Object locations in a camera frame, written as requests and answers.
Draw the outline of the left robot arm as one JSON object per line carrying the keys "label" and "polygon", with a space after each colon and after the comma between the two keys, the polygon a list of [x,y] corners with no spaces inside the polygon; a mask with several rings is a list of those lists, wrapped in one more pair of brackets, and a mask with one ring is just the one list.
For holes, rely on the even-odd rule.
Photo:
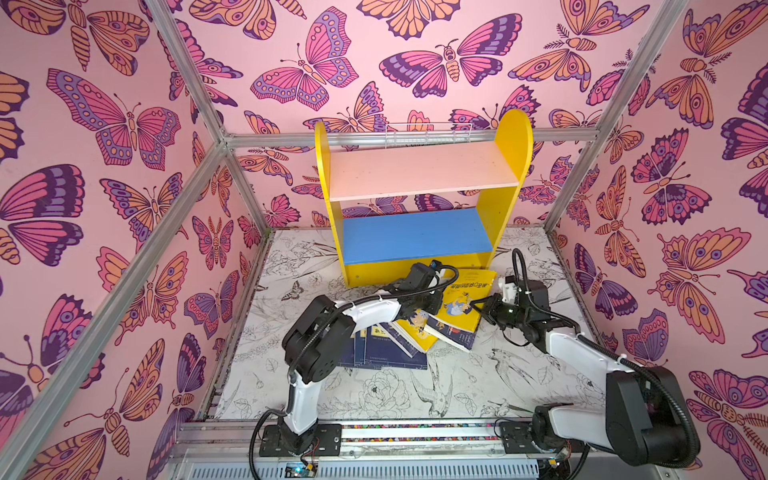
{"label": "left robot arm", "polygon": [[280,441],[289,454],[303,454],[316,441],[322,382],[339,365],[354,334],[417,312],[436,314],[445,290],[458,279],[456,267],[433,260],[413,264],[406,277],[372,295],[346,301],[319,295],[308,304],[282,340],[287,403],[262,415],[277,417]]}

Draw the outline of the yellow cartoon girl book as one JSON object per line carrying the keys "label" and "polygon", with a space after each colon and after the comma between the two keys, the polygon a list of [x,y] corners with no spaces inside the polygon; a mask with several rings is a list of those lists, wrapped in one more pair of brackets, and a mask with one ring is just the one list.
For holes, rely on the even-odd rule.
{"label": "yellow cartoon girl book", "polygon": [[451,327],[475,333],[480,314],[471,302],[491,293],[497,273],[486,269],[460,269],[457,280],[446,288],[437,318]]}

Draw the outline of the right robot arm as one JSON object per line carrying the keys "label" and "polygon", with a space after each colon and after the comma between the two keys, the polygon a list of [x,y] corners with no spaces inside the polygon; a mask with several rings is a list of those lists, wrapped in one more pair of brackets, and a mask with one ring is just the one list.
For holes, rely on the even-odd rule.
{"label": "right robot arm", "polygon": [[577,441],[631,466],[691,466],[701,444],[675,375],[599,345],[575,320],[546,308],[546,299],[521,278],[507,276],[499,292],[470,303],[483,320],[502,331],[521,332],[525,345],[575,368],[604,395],[600,410],[565,403],[538,406],[530,425],[534,445],[559,450]]}

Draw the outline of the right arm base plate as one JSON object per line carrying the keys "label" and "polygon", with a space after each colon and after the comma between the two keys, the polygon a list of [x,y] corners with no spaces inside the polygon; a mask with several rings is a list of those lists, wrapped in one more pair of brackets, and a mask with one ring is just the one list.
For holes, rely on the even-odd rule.
{"label": "right arm base plate", "polygon": [[542,455],[581,454],[584,444],[567,440],[548,432],[545,427],[534,425],[530,420],[500,418],[493,426],[494,434],[501,440],[507,454],[525,453]]}

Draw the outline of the yellow cartoon boy book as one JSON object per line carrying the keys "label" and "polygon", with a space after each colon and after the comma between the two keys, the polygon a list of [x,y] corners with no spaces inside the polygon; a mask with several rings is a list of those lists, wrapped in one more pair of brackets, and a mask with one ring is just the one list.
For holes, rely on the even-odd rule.
{"label": "yellow cartoon boy book", "polygon": [[391,326],[404,337],[405,341],[421,353],[427,353],[438,339],[426,332],[422,326],[418,326],[410,320],[399,319],[391,323]]}

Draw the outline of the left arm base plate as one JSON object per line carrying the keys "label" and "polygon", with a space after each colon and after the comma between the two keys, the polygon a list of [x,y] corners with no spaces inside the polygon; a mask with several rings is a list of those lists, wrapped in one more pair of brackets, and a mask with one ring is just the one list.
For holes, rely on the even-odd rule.
{"label": "left arm base plate", "polygon": [[258,453],[260,457],[288,457],[310,454],[338,457],[341,453],[342,425],[320,424],[299,435],[283,424],[264,429]]}

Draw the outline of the dark blue portrait book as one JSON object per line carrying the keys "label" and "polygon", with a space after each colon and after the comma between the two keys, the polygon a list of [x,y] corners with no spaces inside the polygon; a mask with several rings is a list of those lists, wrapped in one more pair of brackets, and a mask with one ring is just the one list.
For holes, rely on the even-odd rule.
{"label": "dark blue portrait book", "polygon": [[469,352],[474,347],[476,339],[476,334],[474,332],[468,332],[455,328],[447,323],[440,321],[437,317],[431,314],[427,315],[427,320],[423,330],[426,333],[450,344],[459,350]]}

